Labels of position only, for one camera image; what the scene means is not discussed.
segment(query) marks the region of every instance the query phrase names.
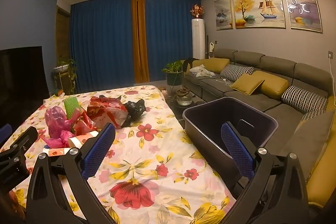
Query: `triptych wall art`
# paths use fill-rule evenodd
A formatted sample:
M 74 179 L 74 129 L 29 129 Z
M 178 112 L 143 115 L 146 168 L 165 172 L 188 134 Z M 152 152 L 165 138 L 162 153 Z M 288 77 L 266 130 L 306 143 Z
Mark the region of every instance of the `triptych wall art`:
M 218 0 L 215 11 L 217 30 L 233 29 L 232 20 L 237 29 L 286 28 L 288 12 L 292 29 L 322 32 L 317 0 Z

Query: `bed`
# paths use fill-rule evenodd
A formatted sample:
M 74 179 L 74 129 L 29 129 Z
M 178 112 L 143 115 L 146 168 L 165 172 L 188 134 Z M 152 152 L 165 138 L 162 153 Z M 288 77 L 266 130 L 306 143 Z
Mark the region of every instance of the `bed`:
M 105 90 L 75 95 L 86 109 L 92 96 L 122 96 L 122 102 L 145 100 L 146 112 L 131 127 L 116 131 L 115 141 L 88 183 L 117 223 L 139 224 L 215 224 L 235 203 L 219 175 L 206 163 L 185 134 L 154 86 Z M 29 126 L 38 130 L 38 139 L 26 152 L 31 173 L 48 137 L 44 120 L 47 108 L 64 109 L 64 97 L 51 97 L 10 137 L 1 151 Z M 26 206 L 30 177 L 14 190 L 19 203 Z M 62 184 L 73 212 L 84 218 L 66 178 Z

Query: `black and white pillow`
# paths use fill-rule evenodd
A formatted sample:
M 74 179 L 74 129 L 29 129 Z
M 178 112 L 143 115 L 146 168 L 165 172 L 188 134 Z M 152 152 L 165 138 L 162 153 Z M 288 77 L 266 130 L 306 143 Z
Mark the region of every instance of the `black and white pillow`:
M 251 75 L 254 72 L 253 67 L 243 67 L 238 65 L 229 64 L 220 73 L 222 78 L 228 79 L 230 81 L 237 81 L 237 79 L 242 76 L 243 73 Z
M 326 111 L 327 98 L 316 93 L 290 86 L 281 96 L 281 101 L 296 110 L 306 114 L 307 112 L 323 110 Z
M 320 114 L 323 114 L 325 113 L 325 110 L 324 109 L 319 109 L 319 110 L 314 110 L 314 111 L 311 111 L 311 112 L 307 112 L 305 115 L 303 115 L 302 119 L 300 122 L 302 121 L 307 121 L 311 118 L 314 118 Z

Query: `tv screen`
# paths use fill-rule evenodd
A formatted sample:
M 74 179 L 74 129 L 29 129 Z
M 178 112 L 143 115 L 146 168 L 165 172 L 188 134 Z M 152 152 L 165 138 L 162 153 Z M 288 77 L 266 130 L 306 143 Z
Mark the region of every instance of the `tv screen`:
M 49 97 L 42 47 L 0 51 L 0 128 L 13 132 Z

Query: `metal bolt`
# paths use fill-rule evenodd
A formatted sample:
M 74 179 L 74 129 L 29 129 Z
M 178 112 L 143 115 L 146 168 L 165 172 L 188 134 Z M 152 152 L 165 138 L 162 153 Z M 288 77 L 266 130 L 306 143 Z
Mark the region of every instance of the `metal bolt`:
M 296 154 L 293 153 L 293 152 L 292 152 L 292 153 L 289 153 L 289 156 L 290 156 L 292 159 L 294 159 L 294 160 L 297 158 Z
M 76 155 L 78 153 L 78 148 L 72 148 L 69 151 L 70 155 Z
M 267 150 L 263 147 L 259 148 L 258 149 L 258 153 L 261 154 L 261 155 L 265 155 L 267 153 Z
M 47 154 L 46 153 L 41 153 L 39 154 L 39 159 L 43 160 Z

